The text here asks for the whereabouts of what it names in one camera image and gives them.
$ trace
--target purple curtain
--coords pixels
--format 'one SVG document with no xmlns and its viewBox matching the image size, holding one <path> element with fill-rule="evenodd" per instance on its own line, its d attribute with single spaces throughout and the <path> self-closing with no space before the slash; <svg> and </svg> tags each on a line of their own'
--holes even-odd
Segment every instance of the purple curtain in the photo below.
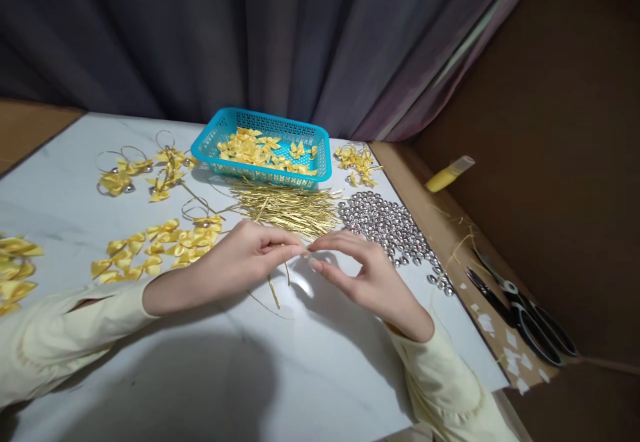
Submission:
<svg viewBox="0 0 640 442">
<path fill-rule="evenodd" d="M 0 0 L 0 95 L 198 123 L 234 105 L 401 140 L 492 1 Z"/>
</svg>

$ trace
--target fingernail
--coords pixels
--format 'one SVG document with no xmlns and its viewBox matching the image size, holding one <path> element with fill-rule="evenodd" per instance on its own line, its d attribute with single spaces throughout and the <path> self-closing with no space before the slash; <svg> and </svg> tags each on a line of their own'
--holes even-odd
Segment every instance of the fingernail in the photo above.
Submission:
<svg viewBox="0 0 640 442">
<path fill-rule="evenodd" d="M 309 260 L 309 265 L 314 272 L 322 272 L 322 264 L 313 257 Z"/>
</svg>

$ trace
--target scissors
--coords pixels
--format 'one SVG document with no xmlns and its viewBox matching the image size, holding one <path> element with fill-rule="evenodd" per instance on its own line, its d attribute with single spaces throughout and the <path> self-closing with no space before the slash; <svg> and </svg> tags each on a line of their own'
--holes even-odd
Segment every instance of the scissors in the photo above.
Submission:
<svg viewBox="0 0 640 442">
<path fill-rule="evenodd" d="M 542 307 L 534 304 L 520 293 L 513 282 L 502 278 L 491 266 L 486 256 L 475 249 L 474 252 L 500 284 L 500 288 L 509 300 L 510 307 L 506 307 L 480 276 L 468 267 L 467 276 L 500 316 L 511 327 L 518 330 L 520 336 L 522 336 L 531 350 L 540 359 L 556 367 L 564 366 L 560 352 L 571 357 L 577 357 L 578 351 L 575 344 L 562 326 Z"/>
</svg>

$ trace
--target yellow glue stick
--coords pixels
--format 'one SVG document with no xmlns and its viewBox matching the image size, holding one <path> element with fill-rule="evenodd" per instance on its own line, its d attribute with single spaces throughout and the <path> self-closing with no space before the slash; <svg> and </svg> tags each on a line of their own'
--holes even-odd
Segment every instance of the yellow glue stick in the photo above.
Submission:
<svg viewBox="0 0 640 442">
<path fill-rule="evenodd" d="M 429 192 L 438 192 L 456 180 L 458 175 L 462 174 L 462 172 L 470 168 L 473 164 L 475 164 L 475 160 L 468 155 L 463 155 L 446 169 L 442 169 L 430 178 L 425 184 L 425 187 Z"/>
</svg>

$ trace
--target hand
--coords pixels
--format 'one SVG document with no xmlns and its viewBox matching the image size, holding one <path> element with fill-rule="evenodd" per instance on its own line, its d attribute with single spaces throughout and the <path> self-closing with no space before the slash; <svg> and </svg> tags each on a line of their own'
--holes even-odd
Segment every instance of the hand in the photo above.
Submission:
<svg viewBox="0 0 640 442">
<path fill-rule="evenodd" d="M 350 231 L 338 231 L 316 239 L 308 249 L 311 252 L 336 250 L 352 256 L 362 264 L 355 277 L 328 262 L 315 260 L 312 266 L 353 302 L 393 324 L 408 338 L 418 342 L 432 338 L 431 316 L 400 278 L 380 245 Z"/>
<path fill-rule="evenodd" d="M 305 250 L 284 229 L 242 221 L 200 260 L 149 284 L 143 305 L 149 314 L 165 315 L 244 292 Z"/>
</svg>

